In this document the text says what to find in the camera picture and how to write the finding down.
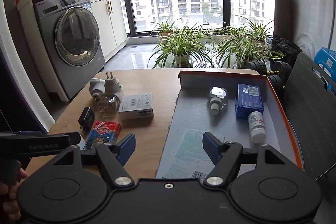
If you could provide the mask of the person's left hand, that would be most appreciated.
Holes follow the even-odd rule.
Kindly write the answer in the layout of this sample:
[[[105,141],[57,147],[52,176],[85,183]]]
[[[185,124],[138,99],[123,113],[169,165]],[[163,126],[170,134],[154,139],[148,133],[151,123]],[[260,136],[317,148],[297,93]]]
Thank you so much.
[[[27,178],[27,173],[21,168],[16,184],[10,188],[1,182],[1,221],[11,222],[17,221],[21,217],[20,207],[17,202],[17,190],[19,180]]]

